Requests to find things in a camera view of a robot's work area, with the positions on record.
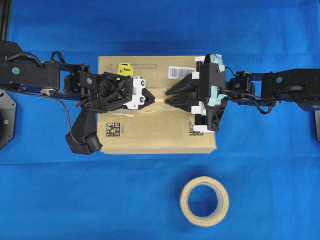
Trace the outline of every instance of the barcode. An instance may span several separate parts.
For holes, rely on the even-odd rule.
[[[194,67],[169,66],[168,78],[183,79],[185,76],[195,71],[196,68]]]
[[[192,124],[191,121],[189,121],[189,136],[203,136],[204,133],[201,131],[195,131],[194,130],[194,125]]]
[[[107,122],[105,125],[106,137],[120,137],[120,122]]]

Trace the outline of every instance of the qr code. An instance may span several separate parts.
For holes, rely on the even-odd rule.
[[[195,131],[194,125],[189,121],[189,136],[202,136],[204,133],[201,131]]]
[[[105,125],[106,137],[120,137],[120,122],[107,122]]]

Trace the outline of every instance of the masking tape roll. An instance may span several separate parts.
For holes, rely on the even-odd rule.
[[[191,191],[199,185],[206,185],[212,188],[217,197],[216,209],[209,216],[194,215],[188,205]],[[184,186],[180,196],[180,207],[190,223],[201,227],[210,227],[222,221],[226,216],[229,208],[229,197],[226,189],[220,182],[208,176],[200,176],[192,179]]]

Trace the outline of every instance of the barcode label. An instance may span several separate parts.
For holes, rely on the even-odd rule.
[[[185,76],[195,72],[195,67],[169,66],[169,79],[183,79]]]

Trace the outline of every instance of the metal bracket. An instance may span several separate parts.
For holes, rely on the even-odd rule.
[[[0,150],[14,138],[16,107],[12,98],[0,89]]]

